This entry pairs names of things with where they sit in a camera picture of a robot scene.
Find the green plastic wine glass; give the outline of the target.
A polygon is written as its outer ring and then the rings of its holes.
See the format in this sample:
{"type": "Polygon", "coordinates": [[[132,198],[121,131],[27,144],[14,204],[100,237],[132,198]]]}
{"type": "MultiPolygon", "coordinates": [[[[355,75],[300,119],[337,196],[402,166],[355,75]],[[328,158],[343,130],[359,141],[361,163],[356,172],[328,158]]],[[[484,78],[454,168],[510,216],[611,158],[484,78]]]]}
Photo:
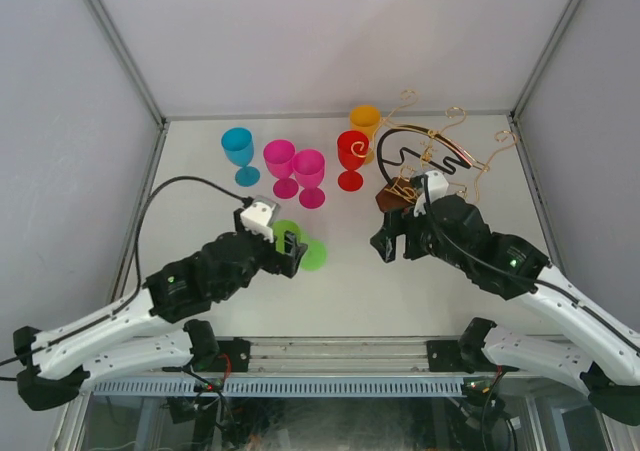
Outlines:
{"type": "Polygon", "coordinates": [[[324,243],[312,238],[302,228],[291,220],[278,220],[273,223],[272,229],[276,237],[276,250],[283,254],[285,252],[285,233],[293,233],[297,241],[307,245],[307,250],[300,262],[300,268],[305,271],[317,271],[326,262],[327,249],[324,243]]]}

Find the gold wire wine glass rack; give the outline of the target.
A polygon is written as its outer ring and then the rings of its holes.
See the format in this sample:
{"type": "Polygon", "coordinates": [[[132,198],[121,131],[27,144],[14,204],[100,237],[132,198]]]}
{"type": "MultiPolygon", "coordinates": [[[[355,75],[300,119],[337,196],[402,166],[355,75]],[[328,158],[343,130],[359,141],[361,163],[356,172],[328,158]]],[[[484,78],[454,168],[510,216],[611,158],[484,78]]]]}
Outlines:
{"type": "Polygon", "coordinates": [[[499,146],[485,160],[475,157],[463,145],[447,135],[447,131],[463,124],[467,112],[458,106],[445,111],[448,123],[440,128],[429,128],[414,123],[399,123],[394,116],[399,111],[414,106],[419,101],[419,93],[405,89],[400,93],[400,104],[384,115],[381,113],[380,127],[375,135],[374,159],[385,185],[376,195],[376,202],[382,212],[415,203],[416,192],[411,179],[421,172],[439,171],[449,182],[448,190],[463,199],[471,198],[474,204],[480,201],[480,180],[491,172],[495,157],[516,147],[519,138],[511,130],[501,130],[494,134],[499,146]],[[383,156],[384,141],[393,134],[415,134],[420,137],[420,149],[415,151],[407,146],[398,150],[399,159],[391,161],[383,156]]]}

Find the pink wine glass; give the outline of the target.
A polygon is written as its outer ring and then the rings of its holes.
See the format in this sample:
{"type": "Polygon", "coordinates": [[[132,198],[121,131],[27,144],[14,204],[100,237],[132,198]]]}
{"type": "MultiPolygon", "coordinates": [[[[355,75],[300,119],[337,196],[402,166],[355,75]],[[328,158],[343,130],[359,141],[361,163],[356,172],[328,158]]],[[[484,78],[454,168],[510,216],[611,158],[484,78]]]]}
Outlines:
{"type": "Polygon", "coordinates": [[[299,185],[292,178],[295,155],[295,145],[285,139],[273,140],[263,150],[267,170],[276,178],[272,191],[280,199],[291,199],[298,193],[299,185]]]}
{"type": "Polygon", "coordinates": [[[306,209],[317,209],[324,204],[325,194],[320,188],[325,176],[324,155],[316,149],[299,151],[292,160],[293,173],[302,187],[299,202],[306,209]]]}

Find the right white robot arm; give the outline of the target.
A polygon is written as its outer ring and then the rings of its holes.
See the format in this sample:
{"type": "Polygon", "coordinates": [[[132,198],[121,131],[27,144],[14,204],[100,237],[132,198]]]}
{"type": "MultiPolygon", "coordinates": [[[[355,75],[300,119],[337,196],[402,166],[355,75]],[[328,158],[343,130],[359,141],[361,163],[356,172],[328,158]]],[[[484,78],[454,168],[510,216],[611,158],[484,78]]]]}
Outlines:
{"type": "Polygon", "coordinates": [[[381,259],[430,256],[456,269],[481,290],[553,321],[565,345],[510,331],[476,317],[458,340],[461,362],[472,370],[524,370],[584,394],[602,414],[639,423],[639,334],[581,293],[525,239],[490,229],[478,208],[445,196],[385,214],[370,239],[381,259]]]}

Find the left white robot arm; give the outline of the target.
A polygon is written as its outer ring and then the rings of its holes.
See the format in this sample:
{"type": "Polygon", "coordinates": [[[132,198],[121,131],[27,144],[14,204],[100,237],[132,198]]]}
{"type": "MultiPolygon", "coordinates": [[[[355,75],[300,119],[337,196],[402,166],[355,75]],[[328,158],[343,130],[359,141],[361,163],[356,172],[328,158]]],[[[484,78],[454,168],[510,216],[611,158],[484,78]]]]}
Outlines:
{"type": "Polygon", "coordinates": [[[143,287],[58,330],[25,326],[13,335],[24,368],[17,392],[33,411],[74,400],[98,382],[158,368],[206,371],[220,350],[203,320],[213,304],[260,271],[292,278],[307,250],[295,234],[284,249],[250,232],[228,232],[147,277],[143,287]]]}

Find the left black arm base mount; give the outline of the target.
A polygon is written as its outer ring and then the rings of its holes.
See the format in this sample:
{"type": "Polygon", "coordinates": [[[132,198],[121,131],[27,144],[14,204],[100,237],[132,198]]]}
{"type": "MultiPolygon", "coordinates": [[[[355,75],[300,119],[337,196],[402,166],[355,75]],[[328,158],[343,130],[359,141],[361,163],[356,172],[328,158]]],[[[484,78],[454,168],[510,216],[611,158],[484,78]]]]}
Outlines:
{"type": "Polygon", "coordinates": [[[251,342],[235,337],[218,342],[219,354],[215,359],[210,359],[193,366],[196,372],[225,372],[228,362],[231,363],[231,372],[247,372],[250,363],[251,342]]]}

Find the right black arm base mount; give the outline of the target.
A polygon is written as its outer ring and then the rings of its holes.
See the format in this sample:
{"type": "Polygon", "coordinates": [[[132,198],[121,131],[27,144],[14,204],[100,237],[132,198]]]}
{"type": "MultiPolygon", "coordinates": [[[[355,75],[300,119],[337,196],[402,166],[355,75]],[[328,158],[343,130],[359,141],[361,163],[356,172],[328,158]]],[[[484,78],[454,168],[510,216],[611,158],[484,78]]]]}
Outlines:
{"type": "Polygon", "coordinates": [[[431,372],[489,373],[501,368],[506,372],[518,372],[518,367],[491,362],[484,354],[485,344],[456,340],[430,340],[426,342],[429,370],[431,372]]]}

